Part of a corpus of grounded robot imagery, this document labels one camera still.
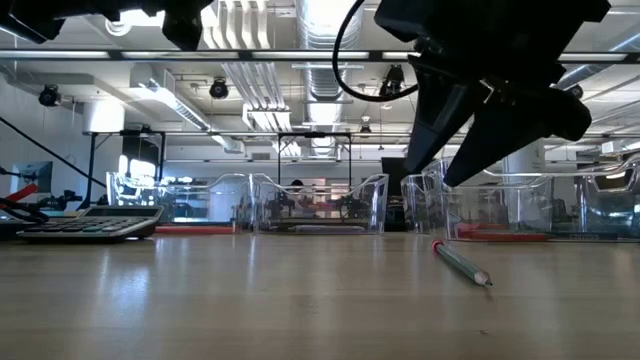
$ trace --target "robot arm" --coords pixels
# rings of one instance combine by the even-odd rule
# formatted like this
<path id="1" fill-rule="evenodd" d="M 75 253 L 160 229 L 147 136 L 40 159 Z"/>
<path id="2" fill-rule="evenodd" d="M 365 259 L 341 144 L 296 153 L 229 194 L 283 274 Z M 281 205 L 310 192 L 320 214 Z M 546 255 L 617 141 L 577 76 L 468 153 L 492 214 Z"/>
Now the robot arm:
<path id="1" fill-rule="evenodd" d="M 356 0 L 334 47 L 363 0 Z M 565 69 L 557 59 L 585 21 L 599 22 L 607 0 L 382 0 L 376 23 L 401 41 L 410 56 L 418 106 L 407 168 L 420 172 L 473 117 L 444 181 L 456 186 L 512 152 L 552 135 L 576 141 L 591 125 L 589 110 L 572 91 L 550 87 Z M 350 95 L 386 102 L 406 96 Z"/>

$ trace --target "window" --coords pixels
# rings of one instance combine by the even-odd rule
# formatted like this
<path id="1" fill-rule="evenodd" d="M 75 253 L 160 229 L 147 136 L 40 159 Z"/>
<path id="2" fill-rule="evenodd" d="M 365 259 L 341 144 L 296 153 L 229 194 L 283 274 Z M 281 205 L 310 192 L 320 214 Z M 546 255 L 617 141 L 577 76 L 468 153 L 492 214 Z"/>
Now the window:
<path id="1" fill-rule="evenodd" d="M 131 177 L 134 178 L 143 176 L 153 177 L 156 174 L 156 166 L 150 162 L 133 159 L 131 160 L 129 172 L 131 172 Z"/>

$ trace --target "transparent container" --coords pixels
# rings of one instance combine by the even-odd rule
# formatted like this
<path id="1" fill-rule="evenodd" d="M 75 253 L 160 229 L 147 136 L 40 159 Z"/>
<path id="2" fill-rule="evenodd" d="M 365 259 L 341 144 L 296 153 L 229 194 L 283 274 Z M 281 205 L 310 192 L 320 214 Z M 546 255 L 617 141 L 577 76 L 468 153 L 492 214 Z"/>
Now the transparent container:
<path id="1" fill-rule="evenodd" d="M 639 165 L 640 156 L 636 155 L 620 165 L 598 166 L 573 174 L 577 211 L 569 213 L 568 221 L 561 221 L 565 212 L 558 209 L 554 228 L 640 237 Z"/>
<path id="2" fill-rule="evenodd" d="M 216 224 L 248 230 L 253 221 L 250 175 L 224 174 L 207 185 L 170 185 L 107 173 L 110 205 L 161 205 L 163 223 Z"/>
<path id="3" fill-rule="evenodd" d="M 418 234 L 429 232 L 427 194 L 422 175 L 409 175 L 400 182 L 407 230 Z"/>
<path id="4" fill-rule="evenodd" d="M 380 234 L 388 175 L 348 186 L 282 186 L 253 174 L 255 229 L 264 233 Z"/>
<path id="5" fill-rule="evenodd" d="M 448 161 L 423 172 L 428 228 L 448 240 L 546 234 L 552 227 L 552 177 L 472 178 L 457 187 L 443 179 Z"/>
<path id="6" fill-rule="evenodd" d="M 441 181 L 447 166 L 448 159 L 435 162 L 423 175 L 425 186 L 431 186 L 427 191 L 429 226 L 446 229 L 442 233 L 448 239 L 500 231 L 537 232 L 546 234 L 546 239 L 557 240 L 640 238 L 640 155 L 622 164 L 574 172 L 505 174 L 485 170 L 483 179 L 496 185 L 478 187 L 465 183 L 453 189 Z M 477 199 L 480 194 L 485 200 Z M 515 207 L 513 200 L 504 200 L 514 196 L 519 204 Z M 479 220 L 473 219 L 472 209 L 483 210 Z M 533 221 L 537 212 L 539 219 Z M 474 224 L 472 230 L 468 224 Z"/>

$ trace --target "calculator button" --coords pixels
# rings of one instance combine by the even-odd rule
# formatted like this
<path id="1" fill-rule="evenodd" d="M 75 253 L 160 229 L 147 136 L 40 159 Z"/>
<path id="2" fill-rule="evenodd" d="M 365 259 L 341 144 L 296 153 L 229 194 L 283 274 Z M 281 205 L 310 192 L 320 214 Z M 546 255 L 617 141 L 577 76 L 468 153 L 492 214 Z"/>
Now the calculator button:
<path id="1" fill-rule="evenodd" d="M 82 229 L 82 232 L 98 232 L 102 230 L 102 226 L 89 226 Z"/>

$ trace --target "table surface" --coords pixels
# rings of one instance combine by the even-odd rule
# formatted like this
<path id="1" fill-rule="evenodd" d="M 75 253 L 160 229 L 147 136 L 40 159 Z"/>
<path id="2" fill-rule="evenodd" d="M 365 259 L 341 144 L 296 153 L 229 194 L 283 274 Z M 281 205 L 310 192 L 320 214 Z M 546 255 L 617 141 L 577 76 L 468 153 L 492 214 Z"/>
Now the table surface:
<path id="1" fill-rule="evenodd" d="M 640 245 L 415 235 L 0 243 L 0 358 L 638 359 Z"/>

